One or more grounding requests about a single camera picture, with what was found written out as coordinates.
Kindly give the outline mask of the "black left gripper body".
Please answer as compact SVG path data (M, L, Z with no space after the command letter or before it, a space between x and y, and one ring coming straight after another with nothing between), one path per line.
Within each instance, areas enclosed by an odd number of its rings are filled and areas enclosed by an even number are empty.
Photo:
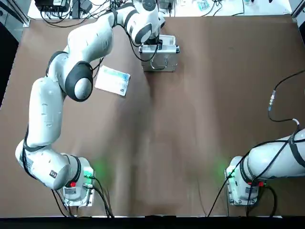
M148 39L145 43L145 45L157 45L158 49L162 48L163 41L160 40L160 38L153 38L153 39Z

